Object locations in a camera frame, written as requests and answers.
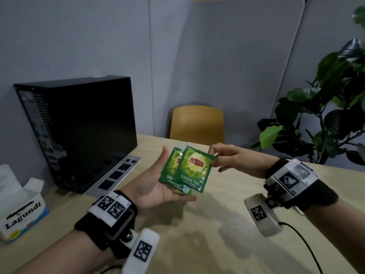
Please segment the finger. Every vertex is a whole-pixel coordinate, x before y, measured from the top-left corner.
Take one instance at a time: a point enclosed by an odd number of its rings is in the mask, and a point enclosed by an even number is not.
[[[230,168],[232,168],[232,167],[231,166],[222,166],[221,168],[218,169],[218,172],[223,172]]]
[[[162,147],[162,153],[155,161],[155,163],[151,166],[153,170],[161,172],[163,167],[165,166],[168,158],[170,156],[169,150],[166,146]]]
[[[213,167],[219,166],[232,166],[234,162],[234,156],[218,156],[210,163]]]
[[[196,201],[196,196],[192,195],[180,195],[173,193],[171,201],[187,201],[187,202],[194,202]]]
[[[213,144],[210,146],[209,151],[211,155],[219,153],[220,156],[234,156],[239,153],[240,147],[232,144],[226,145],[222,143]]]
[[[220,144],[220,145],[224,145],[223,143],[220,143],[220,142],[218,142],[217,144],[212,144],[210,147],[209,147],[209,151],[208,151],[208,154],[209,155],[215,155],[215,153],[217,153],[216,151],[215,151],[215,149],[214,149],[214,146],[216,146],[216,145],[218,145],[218,144]]]

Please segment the desktop computer tower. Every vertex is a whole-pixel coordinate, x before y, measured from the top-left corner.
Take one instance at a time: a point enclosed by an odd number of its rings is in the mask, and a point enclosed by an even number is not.
[[[141,160],[129,77],[14,84],[58,187],[101,196]]]

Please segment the hand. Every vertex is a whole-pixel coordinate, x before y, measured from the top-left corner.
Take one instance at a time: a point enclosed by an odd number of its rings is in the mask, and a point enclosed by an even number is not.
[[[157,161],[121,189],[137,207],[146,209],[169,201],[196,201],[195,196],[173,193],[174,188],[172,186],[158,181],[169,156],[170,152],[164,146]]]
[[[221,166],[219,172],[235,168],[256,178],[265,178],[267,170],[279,160],[275,156],[222,143],[211,145],[208,153],[211,155],[218,153],[211,165]]]

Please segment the lipton logo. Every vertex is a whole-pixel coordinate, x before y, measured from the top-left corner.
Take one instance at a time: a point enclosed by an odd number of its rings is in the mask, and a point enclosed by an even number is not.
[[[22,215],[20,215],[17,219],[15,219],[12,223],[7,223],[5,224],[5,227],[7,230],[9,230],[12,226],[14,226],[17,223],[20,223],[21,221],[23,221],[23,219],[25,217],[27,217],[29,214],[31,214],[32,212],[34,212],[36,209],[38,209],[41,206],[40,202],[38,202],[37,204],[35,204],[34,207],[32,207],[30,210],[28,210],[27,212],[23,213]]]
[[[194,163],[196,166],[202,166],[203,167],[203,165],[204,165],[203,162],[199,161],[196,158],[190,158],[190,162]]]

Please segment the yellow chair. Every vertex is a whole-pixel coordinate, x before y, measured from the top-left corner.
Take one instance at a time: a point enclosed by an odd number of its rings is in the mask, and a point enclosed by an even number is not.
[[[225,142],[223,112],[204,105],[186,105],[172,113],[170,138],[205,145]]]

